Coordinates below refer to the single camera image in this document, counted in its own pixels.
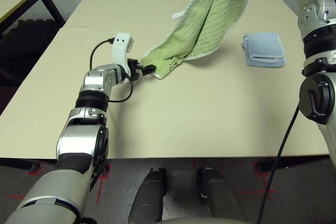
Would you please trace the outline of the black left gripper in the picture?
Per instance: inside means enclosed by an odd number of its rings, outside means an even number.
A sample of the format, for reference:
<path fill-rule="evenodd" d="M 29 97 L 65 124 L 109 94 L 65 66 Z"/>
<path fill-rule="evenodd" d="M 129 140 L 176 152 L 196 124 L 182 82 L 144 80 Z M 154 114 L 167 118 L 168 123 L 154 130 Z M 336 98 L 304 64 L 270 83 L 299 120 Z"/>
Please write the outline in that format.
<path fill-rule="evenodd" d="M 156 70 L 156 66 L 153 64 L 142 66 L 136 59 L 128 59 L 128 67 L 130 69 L 130 77 L 131 80 L 138 80 L 139 73 L 137 72 L 142 71 L 143 74 L 152 74 Z"/>

